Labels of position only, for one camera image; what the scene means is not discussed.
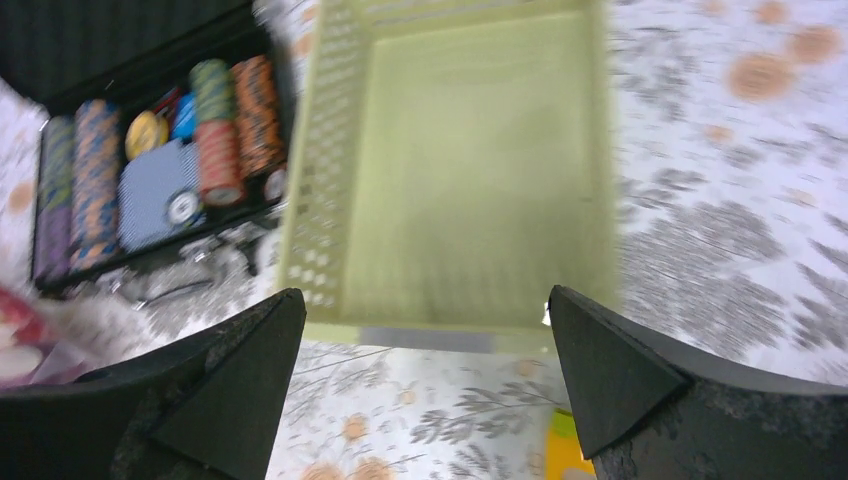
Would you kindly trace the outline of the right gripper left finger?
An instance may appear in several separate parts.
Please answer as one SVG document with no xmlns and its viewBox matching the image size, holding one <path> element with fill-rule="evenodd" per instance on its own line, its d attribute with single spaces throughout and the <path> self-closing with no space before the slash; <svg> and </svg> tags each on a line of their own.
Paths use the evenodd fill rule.
<svg viewBox="0 0 848 480">
<path fill-rule="evenodd" d="M 1 395 L 5 479 L 262 479 L 306 320 L 290 288 L 63 385 Z"/>
</svg>

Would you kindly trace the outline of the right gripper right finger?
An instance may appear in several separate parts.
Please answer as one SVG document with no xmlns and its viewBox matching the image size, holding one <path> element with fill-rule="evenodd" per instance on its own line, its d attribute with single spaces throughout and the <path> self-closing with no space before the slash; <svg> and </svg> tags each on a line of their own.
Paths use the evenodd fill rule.
<svg viewBox="0 0 848 480">
<path fill-rule="evenodd" d="M 710 354 L 563 286 L 549 316 L 599 478 L 846 477 L 844 387 Z"/>
</svg>

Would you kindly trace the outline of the clear dotted zip top bag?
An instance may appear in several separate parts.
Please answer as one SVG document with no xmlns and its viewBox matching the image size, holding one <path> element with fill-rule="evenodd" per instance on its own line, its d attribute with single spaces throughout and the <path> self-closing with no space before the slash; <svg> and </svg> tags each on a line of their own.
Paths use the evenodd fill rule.
<svg viewBox="0 0 848 480">
<path fill-rule="evenodd" d="M 1 288 L 1 389 L 68 384 L 109 364 L 30 301 Z"/>
</svg>

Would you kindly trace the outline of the green plastic basket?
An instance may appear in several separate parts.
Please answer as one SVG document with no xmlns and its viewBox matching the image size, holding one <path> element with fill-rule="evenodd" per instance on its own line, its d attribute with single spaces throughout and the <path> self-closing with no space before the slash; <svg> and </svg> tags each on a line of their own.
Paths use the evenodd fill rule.
<svg viewBox="0 0 848 480">
<path fill-rule="evenodd" d="M 602 1 L 324 1 L 278 282 L 309 340 L 539 353 L 619 302 Z"/>
</svg>

